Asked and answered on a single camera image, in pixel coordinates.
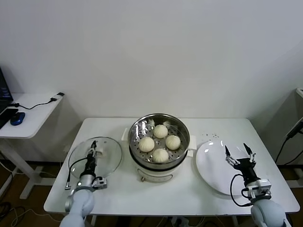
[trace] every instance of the white plate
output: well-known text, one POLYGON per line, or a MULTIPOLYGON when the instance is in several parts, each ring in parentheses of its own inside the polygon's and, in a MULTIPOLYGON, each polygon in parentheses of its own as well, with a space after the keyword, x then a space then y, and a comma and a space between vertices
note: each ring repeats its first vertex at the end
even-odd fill
MULTIPOLYGON (((196 165, 202 178, 217 191, 230 195, 230 184, 235 174, 241 174, 225 160, 225 145, 235 159, 248 157, 239 147, 222 140, 211 140, 204 143, 196 154, 196 165)), ((244 180, 237 176, 232 183, 232 194, 241 195, 244 180)))

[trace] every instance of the steamed bun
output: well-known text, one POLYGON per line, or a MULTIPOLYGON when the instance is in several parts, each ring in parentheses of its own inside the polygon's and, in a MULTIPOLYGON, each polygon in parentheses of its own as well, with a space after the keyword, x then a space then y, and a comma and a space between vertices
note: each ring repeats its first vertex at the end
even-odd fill
POLYGON ((139 142, 139 149, 142 152, 150 152, 154 149, 155 142, 150 137, 144 137, 139 142))
POLYGON ((167 130, 167 128, 163 124, 158 124, 153 130, 154 136, 159 138, 159 139, 162 139, 162 138, 166 137, 168 132, 169 131, 167 130))
POLYGON ((177 150, 181 145, 181 140, 178 136, 168 136, 165 145, 170 150, 177 150))
POLYGON ((169 154, 164 149, 156 149, 152 154, 152 160, 156 163, 164 163, 169 159, 169 154))

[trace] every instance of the floor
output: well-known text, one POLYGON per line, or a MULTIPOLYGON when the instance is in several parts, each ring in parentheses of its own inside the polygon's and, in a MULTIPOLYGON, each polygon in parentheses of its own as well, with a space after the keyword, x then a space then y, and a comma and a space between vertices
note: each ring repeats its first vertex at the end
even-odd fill
MULTIPOLYGON (((14 166, 10 163, 5 163, 9 169, 14 169, 14 166)), ((59 165, 57 166, 45 166, 43 171, 57 175, 59 172, 59 165)), ((286 180, 295 180, 296 175, 291 169, 282 169, 282 174, 286 180)), ((2 185, 7 177, 9 172, 0 166, 0 185, 2 185)), ((41 174, 42 177, 50 177, 47 174, 41 174)), ((22 189, 26 185, 28 178, 25 175, 16 175, 13 179, 10 189, 7 191, 4 198, 1 202, 10 202, 12 207, 23 206, 26 210, 33 209, 38 214, 46 214, 43 210, 43 204, 46 200, 46 197, 51 189, 47 186, 35 186, 27 200, 19 199, 19 196, 22 192, 22 189)), ((293 189, 292 190, 297 200, 300 203, 300 206, 303 207, 303 189, 293 189)), ((17 213, 21 214, 22 209, 17 209, 17 213)), ((16 217, 14 212, 10 212, 5 218, 0 216, 0 227, 9 227, 11 226, 12 221, 16 217)), ((62 215, 52 214, 52 217, 56 220, 61 220, 62 215)), ((294 227, 300 227, 303 223, 303 210, 295 214, 290 214, 290 217, 293 221, 294 227)), ((99 216, 96 220, 96 227, 171 227, 171 223, 167 219, 163 219, 160 225, 162 217, 116 217, 116 216, 99 216)), ((188 217, 190 226, 196 226, 201 217, 188 217)), ((249 216, 238 217, 239 223, 248 221, 249 216)), ((37 216, 33 212, 29 211, 24 215, 24 218, 17 225, 18 227, 58 227, 59 222, 53 221, 49 216, 37 216)), ((231 217, 206 217, 201 227, 232 227, 232 218, 231 217)))

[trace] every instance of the computer mouse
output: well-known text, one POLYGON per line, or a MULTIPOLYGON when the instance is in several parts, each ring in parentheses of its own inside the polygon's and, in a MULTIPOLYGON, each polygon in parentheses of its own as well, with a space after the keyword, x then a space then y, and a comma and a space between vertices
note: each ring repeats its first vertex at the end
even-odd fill
POLYGON ((20 125, 23 122, 24 117, 25 117, 25 112, 18 112, 10 119, 10 124, 20 125))

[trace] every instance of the white table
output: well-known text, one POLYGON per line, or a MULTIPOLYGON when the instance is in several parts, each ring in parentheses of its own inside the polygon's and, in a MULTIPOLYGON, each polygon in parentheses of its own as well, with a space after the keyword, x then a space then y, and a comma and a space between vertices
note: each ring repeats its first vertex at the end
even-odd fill
MULTIPOLYGON (((109 136, 121 140, 125 128, 135 118, 88 118, 83 122, 71 150, 46 199, 47 212, 64 213, 64 203, 70 191, 64 186, 68 175, 68 157, 82 141, 109 136)), ((256 152, 255 170, 260 178, 272 183, 272 200, 281 204, 286 212, 297 212, 300 206, 273 159, 247 119, 181 119, 189 133, 196 136, 197 144, 212 138, 216 133, 223 140, 246 143, 256 152)), ((108 178, 108 188, 94 192, 93 215, 145 215, 145 216, 208 216, 250 215, 250 208, 237 207, 230 196, 216 192, 200 177, 193 158, 187 157, 180 173, 166 183, 141 182, 130 157, 128 145, 121 142, 124 159, 108 178)), ((237 198, 246 203, 245 198, 237 198)))
MULTIPOLYGON (((56 94, 57 93, 12 94, 12 96, 14 98, 15 103, 20 103, 25 107, 32 107, 39 103, 48 102, 50 98, 55 96, 56 94)), ((23 158, 18 154, 18 152, 14 150, 14 146, 10 143, 9 139, 29 139, 35 136, 61 100, 62 98, 59 98, 55 102, 51 102, 47 105, 37 106, 32 110, 17 107, 19 109, 19 112, 26 113, 23 122, 17 126, 13 126, 10 124, 10 122, 7 122, 0 129, 0 150, 4 156, 6 156, 12 163, 15 164, 16 168, 13 171, 13 176, 15 175, 17 169, 20 169, 24 174, 29 177, 29 181, 20 195, 21 199, 26 199, 28 197, 34 185, 53 185, 54 178, 41 178, 38 172, 42 170, 42 167, 38 166, 35 170, 32 169, 26 163, 26 161, 23 160, 23 158)), ((12 177, 9 176, 9 178, 6 180, 6 182, 0 189, 0 195, 9 185, 10 181, 12 180, 11 178, 12 177)))

